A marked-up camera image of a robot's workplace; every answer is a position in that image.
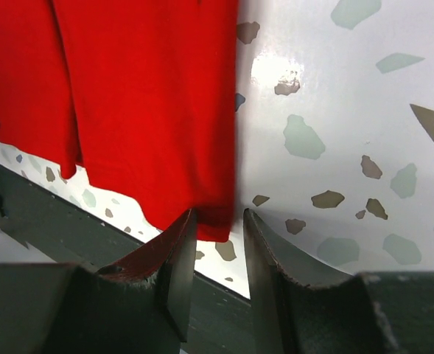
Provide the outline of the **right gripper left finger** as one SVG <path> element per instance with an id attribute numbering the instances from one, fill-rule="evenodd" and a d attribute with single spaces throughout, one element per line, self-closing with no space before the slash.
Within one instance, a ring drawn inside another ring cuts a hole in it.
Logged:
<path id="1" fill-rule="evenodd" d="M 0 263 L 0 353 L 178 353 L 196 251 L 188 210 L 114 263 Z"/>

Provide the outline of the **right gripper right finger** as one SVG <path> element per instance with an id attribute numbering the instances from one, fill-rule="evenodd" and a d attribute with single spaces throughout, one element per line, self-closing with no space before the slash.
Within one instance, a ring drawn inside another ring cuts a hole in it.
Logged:
<path id="1" fill-rule="evenodd" d="M 434 271 L 344 273 L 251 209 L 243 235 L 258 353 L 434 353 Z"/>

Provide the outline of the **red t shirt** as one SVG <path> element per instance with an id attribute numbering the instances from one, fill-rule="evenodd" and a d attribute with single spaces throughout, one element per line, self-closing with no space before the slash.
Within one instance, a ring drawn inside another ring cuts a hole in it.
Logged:
<path id="1" fill-rule="evenodd" d="M 0 142 L 224 243 L 235 202 L 236 1 L 0 1 Z"/>

